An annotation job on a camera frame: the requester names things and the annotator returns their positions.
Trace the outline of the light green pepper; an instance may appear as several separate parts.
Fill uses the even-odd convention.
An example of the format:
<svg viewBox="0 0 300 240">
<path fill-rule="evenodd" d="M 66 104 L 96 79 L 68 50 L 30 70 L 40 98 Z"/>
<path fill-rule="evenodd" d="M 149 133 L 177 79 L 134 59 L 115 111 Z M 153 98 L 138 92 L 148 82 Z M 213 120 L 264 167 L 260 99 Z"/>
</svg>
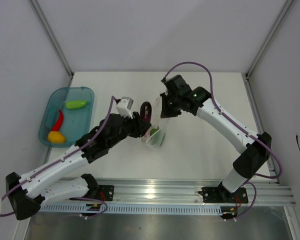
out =
<svg viewBox="0 0 300 240">
<path fill-rule="evenodd" d="M 87 104 L 87 100 L 70 100 L 65 102 L 65 108 L 68 110 L 76 110 L 84 108 Z"/>
</svg>

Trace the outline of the purple eggplant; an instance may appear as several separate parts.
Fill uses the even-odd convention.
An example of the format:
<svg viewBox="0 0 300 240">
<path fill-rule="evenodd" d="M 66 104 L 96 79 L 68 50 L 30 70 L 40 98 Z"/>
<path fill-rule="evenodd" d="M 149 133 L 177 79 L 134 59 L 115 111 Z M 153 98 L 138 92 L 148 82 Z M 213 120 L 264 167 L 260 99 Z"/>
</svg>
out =
<svg viewBox="0 0 300 240">
<path fill-rule="evenodd" d="M 150 102 L 145 101 L 140 106 L 140 116 L 141 118 L 150 123 L 152 118 L 152 105 Z"/>
</svg>

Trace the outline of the clear dotted zip top bag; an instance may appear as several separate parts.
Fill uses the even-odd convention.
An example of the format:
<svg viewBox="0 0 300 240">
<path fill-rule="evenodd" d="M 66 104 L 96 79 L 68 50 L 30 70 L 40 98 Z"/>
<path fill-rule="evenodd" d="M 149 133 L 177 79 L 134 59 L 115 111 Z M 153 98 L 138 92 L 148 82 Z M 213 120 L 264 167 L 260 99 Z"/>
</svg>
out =
<svg viewBox="0 0 300 240">
<path fill-rule="evenodd" d="M 159 96 L 150 107 L 148 102 L 144 102 L 144 106 L 141 107 L 141 110 L 146 113 L 146 120 L 149 120 L 151 123 L 151 127 L 141 138 L 141 141 L 151 148 L 160 148 L 166 138 L 168 122 L 170 119 L 161 118 L 162 104 L 162 98 Z"/>
</svg>

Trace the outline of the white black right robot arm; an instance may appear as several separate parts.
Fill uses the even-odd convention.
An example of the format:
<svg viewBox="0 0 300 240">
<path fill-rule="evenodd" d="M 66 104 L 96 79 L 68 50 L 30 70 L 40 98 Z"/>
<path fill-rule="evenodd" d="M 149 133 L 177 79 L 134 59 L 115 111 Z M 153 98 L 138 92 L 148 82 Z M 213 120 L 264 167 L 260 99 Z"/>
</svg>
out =
<svg viewBox="0 0 300 240">
<path fill-rule="evenodd" d="M 219 198 L 224 202 L 231 201 L 236 197 L 237 190 L 268 160 L 271 136 L 266 132 L 258 134 L 236 119 L 231 119 L 210 92 L 201 86 L 191 89 L 179 74 L 170 79 L 163 78 L 162 83 L 166 91 L 160 94 L 161 118 L 177 117 L 182 112 L 191 113 L 215 128 L 239 153 L 232 170 L 218 187 Z"/>
</svg>

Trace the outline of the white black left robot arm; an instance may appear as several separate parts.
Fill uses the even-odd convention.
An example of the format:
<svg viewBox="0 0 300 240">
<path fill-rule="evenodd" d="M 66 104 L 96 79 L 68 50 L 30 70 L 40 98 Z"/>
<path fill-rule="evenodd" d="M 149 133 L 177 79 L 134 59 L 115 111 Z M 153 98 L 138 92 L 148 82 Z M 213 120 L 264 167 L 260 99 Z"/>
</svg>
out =
<svg viewBox="0 0 300 240">
<path fill-rule="evenodd" d="M 109 153 L 109 150 L 127 137 L 141 138 L 151 123 L 142 119 L 138 112 L 132 117 L 109 113 L 98 126 L 83 135 L 57 159 L 24 174 L 12 172 L 5 178 L 6 194 L 12 214 L 21 221 L 35 215 L 43 206 L 66 199 L 98 196 L 99 186 L 91 174 L 58 184 L 64 175 Z"/>
</svg>

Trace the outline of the green bell pepper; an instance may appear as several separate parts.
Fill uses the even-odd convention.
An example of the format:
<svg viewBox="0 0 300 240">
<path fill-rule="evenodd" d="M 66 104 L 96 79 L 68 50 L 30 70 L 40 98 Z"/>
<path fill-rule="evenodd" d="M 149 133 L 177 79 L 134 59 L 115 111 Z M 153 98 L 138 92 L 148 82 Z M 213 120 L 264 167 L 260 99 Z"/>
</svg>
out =
<svg viewBox="0 0 300 240">
<path fill-rule="evenodd" d="M 153 128 L 150 130 L 149 143 L 153 146 L 162 146 L 166 137 L 166 133 L 160 128 Z"/>
</svg>

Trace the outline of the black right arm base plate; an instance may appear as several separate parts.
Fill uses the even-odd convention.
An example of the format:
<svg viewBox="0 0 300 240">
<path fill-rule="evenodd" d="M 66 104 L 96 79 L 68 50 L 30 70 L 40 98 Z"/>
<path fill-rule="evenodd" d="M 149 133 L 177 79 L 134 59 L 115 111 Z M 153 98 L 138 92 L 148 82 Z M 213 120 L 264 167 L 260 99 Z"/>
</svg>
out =
<svg viewBox="0 0 300 240">
<path fill-rule="evenodd" d="M 240 187 L 235 192 L 229 192 L 226 189 L 223 189 L 222 186 L 205 186 L 197 193 L 202 196 L 204 203 L 235 204 L 237 200 L 238 203 L 242 204 L 247 204 L 249 202 L 247 190 L 244 187 Z"/>
</svg>

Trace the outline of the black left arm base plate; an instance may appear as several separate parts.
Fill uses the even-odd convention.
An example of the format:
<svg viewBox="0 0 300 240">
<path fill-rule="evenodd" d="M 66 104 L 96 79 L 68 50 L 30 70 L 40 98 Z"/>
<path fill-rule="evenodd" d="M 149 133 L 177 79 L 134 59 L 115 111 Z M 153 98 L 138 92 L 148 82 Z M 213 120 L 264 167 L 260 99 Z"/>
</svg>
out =
<svg viewBox="0 0 300 240">
<path fill-rule="evenodd" d="M 71 198 L 70 200 L 78 200 L 79 198 L 101 200 L 103 202 L 112 201 L 114 196 L 113 185 L 99 185 L 88 184 L 87 186 L 71 186 L 70 188 Z"/>
</svg>

